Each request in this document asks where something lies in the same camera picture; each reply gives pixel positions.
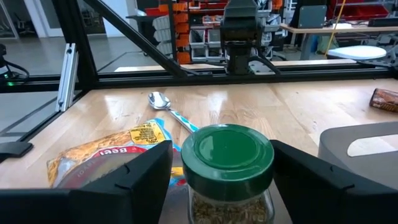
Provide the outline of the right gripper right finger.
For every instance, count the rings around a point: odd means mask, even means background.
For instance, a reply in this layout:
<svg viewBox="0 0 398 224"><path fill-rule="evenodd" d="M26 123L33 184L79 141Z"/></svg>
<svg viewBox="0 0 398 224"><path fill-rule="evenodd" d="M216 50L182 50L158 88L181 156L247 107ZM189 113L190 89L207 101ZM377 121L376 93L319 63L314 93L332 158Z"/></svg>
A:
<svg viewBox="0 0 398 224"><path fill-rule="evenodd" d="M398 224L398 190L273 140L274 182L293 224Z"/></svg>

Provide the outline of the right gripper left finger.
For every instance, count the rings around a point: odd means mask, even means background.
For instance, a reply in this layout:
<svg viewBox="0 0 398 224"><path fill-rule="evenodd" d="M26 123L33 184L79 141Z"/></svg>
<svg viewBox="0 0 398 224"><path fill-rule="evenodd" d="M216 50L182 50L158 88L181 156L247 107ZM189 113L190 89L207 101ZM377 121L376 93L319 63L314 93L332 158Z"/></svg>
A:
<svg viewBox="0 0 398 224"><path fill-rule="evenodd" d="M172 161L163 141L80 188L0 190L0 224L158 224Z"/></svg>

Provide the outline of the yellow blue ramen packet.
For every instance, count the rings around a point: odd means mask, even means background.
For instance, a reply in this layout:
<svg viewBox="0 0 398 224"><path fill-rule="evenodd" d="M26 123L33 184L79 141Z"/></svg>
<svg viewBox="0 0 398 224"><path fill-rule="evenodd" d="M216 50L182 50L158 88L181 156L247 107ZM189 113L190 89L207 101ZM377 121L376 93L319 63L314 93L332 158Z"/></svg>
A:
<svg viewBox="0 0 398 224"><path fill-rule="evenodd" d="M136 156L171 139L171 133L165 128L165 121L154 118L129 130L69 148L47 162L49 184L51 187L61 186L61 182L72 170L93 158L116 154Z"/></svg>

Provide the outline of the silver spoon blue patterned handle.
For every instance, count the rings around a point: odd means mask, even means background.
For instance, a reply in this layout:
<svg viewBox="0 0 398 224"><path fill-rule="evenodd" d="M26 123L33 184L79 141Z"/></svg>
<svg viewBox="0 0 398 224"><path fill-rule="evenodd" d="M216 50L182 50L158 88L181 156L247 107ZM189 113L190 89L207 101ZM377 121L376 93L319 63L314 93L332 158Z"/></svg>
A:
<svg viewBox="0 0 398 224"><path fill-rule="evenodd" d="M199 127L195 126L187 118L183 117L179 112L171 108L171 101L163 93L159 91L149 93L148 100L153 109L168 111L190 133L194 133L199 130Z"/></svg>

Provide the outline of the green lid glass jar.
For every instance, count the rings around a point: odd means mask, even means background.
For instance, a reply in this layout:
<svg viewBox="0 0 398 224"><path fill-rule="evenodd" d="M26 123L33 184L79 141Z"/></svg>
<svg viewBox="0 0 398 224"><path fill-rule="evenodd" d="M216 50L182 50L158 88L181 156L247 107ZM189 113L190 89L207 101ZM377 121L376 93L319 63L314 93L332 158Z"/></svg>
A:
<svg viewBox="0 0 398 224"><path fill-rule="evenodd" d="M246 126L201 128L181 148L190 224L273 224L274 148Z"/></svg>

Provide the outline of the brown orange snack packet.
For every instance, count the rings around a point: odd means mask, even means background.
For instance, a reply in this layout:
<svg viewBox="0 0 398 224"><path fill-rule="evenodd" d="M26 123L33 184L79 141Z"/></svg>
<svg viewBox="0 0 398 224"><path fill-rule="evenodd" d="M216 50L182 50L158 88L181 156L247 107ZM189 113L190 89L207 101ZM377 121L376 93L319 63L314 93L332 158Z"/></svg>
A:
<svg viewBox="0 0 398 224"><path fill-rule="evenodd" d="M398 92L376 88L369 105L381 110L398 113Z"/></svg>

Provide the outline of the grey plastic bin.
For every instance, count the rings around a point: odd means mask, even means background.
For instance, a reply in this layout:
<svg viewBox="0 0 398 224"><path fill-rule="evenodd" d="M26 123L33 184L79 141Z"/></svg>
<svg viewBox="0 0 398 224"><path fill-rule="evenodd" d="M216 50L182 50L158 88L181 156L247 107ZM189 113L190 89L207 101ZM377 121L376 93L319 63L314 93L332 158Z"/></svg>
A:
<svg viewBox="0 0 398 224"><path fill-rule="evenodd" d="M398 150L388 151L387 144L365 145L373 153L348 151L359 139L398 135L398 121L330 128L320 135L318 157L340 168L398 190Z"/></svg>

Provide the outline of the silver aluminium extrusion piece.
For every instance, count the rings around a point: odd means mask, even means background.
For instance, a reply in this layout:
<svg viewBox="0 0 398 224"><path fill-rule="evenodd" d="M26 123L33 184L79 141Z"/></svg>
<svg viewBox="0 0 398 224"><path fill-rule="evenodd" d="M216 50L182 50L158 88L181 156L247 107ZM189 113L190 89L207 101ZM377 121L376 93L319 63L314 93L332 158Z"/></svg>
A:
<svg viewBox="0 0 398 224"><path fill-rule="evenodd" d="M66 44L55 111L65 112L73 101L79 54L76 44Z"/></svg>

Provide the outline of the wooden desk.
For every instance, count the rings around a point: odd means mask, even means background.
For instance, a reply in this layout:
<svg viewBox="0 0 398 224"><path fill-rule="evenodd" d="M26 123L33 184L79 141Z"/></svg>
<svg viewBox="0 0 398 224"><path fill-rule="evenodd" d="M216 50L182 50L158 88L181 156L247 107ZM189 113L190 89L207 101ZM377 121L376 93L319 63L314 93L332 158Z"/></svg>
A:
<svg viewBox="0 0 398 224"><path fill-rule="evenodd" d="M310 39L313 35L327 35L335 33L365 33L365 32L398 32L398 26L394 27L368 27L365 25L352 25L351 27L322 27L318 29L299 29L291 27L287 24L281 23L280 28L287 30L293 34L305 34L302 42L302 50L300 60L309 60L310 58Z"/></svg>

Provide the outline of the dark grey monitor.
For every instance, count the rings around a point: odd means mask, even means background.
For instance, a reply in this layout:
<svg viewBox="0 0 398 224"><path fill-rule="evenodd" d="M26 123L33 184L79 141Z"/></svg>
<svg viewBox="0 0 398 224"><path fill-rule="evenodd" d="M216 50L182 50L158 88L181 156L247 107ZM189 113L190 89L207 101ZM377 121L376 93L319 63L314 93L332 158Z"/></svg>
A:
<svg viewBox="0 0 398 224"><path fill-rule="evenodd" d="M299 9L298 28L322 28L326 19L326 5L302 6Z"/></svg>

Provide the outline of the shelf with orange grey bins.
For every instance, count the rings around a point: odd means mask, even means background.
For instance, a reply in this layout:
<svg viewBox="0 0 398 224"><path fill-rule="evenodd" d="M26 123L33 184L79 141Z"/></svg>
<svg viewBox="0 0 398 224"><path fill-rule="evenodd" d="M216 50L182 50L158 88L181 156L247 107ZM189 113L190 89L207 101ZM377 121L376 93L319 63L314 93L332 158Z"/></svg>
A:
<svg viewBox="0 0 398 224"><path fill-rule="evenodd" d="M220 25L230 0L159 0L155 8L145 9L152 17L157 49L179 64L225 63ZM260 53L267 59L278 57L276 39L285 36L279 25L284 22L284 0L252 0L264 27Z"/></svg>

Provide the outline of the black floor device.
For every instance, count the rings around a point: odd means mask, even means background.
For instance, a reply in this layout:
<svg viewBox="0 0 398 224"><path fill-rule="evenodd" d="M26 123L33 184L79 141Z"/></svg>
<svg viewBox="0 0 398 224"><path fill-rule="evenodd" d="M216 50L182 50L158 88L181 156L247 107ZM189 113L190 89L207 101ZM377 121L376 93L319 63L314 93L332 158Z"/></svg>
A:
<svg viewBox="0 0 398 224"><path fill-rule="evenodd" d="M0 44L0 85L14 86L17 83L25 83L30 73L22 66L7 61L4 58L6 54L6 46Z"/></svg>

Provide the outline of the silver aluminium base bracket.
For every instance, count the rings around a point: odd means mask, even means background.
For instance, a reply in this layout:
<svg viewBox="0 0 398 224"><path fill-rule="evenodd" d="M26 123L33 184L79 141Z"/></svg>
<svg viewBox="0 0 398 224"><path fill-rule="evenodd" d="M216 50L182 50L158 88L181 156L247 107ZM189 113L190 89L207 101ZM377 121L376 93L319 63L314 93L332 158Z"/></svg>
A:
<svg viewBox="0 0 398 224"><path fill-rule="evenodd" d="M262 62L252 61L249 63L250 69L256 75L274 75L275 73L267 66L264 65Z"/></svg>

